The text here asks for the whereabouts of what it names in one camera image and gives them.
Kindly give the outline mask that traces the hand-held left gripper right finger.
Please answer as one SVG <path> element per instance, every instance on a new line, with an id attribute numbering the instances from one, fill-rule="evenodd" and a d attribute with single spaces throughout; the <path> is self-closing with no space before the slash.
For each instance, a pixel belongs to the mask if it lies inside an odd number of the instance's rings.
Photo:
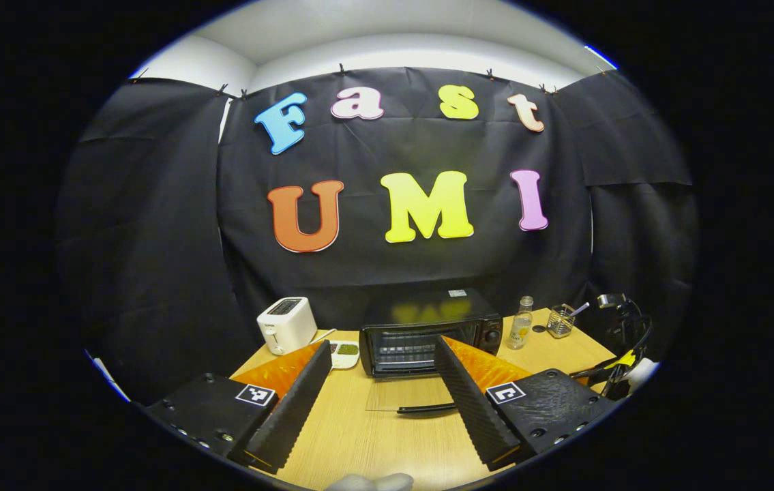
<path id="1" fill-rule="evenodd" d="M 531 374 L 445 336 L 434 366 L 492 471 L 564 447 L 618 405 L 560 370 Z"/>

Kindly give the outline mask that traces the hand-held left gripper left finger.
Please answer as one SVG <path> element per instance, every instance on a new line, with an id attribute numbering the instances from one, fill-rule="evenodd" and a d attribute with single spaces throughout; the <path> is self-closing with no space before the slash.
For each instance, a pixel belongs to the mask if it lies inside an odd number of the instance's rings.
<path id="1" fill-rule="evenodd" d="M 321 340 L 232 378 L 205 373 L 145 413 L 209 453 L 275 473 L 333 369 L 331 352 Z"/>

